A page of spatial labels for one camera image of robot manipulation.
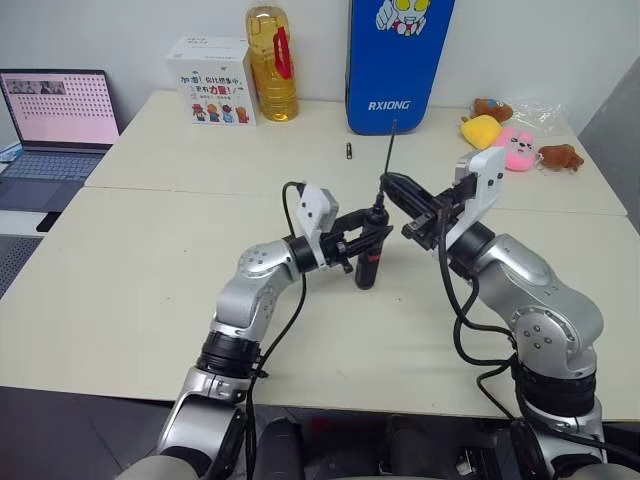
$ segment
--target cooking oil bottle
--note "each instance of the cooking oil bottle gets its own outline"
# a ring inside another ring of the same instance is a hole
[[[273,5],[251,8],[247,36],[262,114],[276,122],[291,120],[298,114],[298,100],[287,16]]]

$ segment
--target plastic bag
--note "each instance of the plastic bag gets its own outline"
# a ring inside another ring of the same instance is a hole
[[[566,121],[567,111],[561,104],[545,104],[537,100],[507,102],[513,117],[506,125],[525,129],[536,137],[566,135],[571,132]]]

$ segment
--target brown teddy bear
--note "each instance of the brown teddy bear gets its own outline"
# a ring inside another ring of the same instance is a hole
[[[566,143],[542,147],[538,153],[542,156],[540,163],[552,170],[570,168],[577,172],[580,165],[584,163],[584,160],[576,153],[576,149]]]
[[[473,112],[471,112],[471,118],[479,117],[480,115],[489,115],[495,118],[499,123],[502,123],[513,116],[513,109],[506,103],[492,98],[476,98],[473,101]],[[467,119],[462,117],[462,121],[466,122]]]

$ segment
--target blue bag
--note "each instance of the blue bag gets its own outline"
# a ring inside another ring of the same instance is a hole
[[[454,0],[351,0],[346,108],[361,135],[414,129],[427,110]]]

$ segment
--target cardboard box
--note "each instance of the cardboard box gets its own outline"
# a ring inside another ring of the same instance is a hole
[[[256,124],[258,103],[246,39],[182,37],[166,61],[193,123]]]

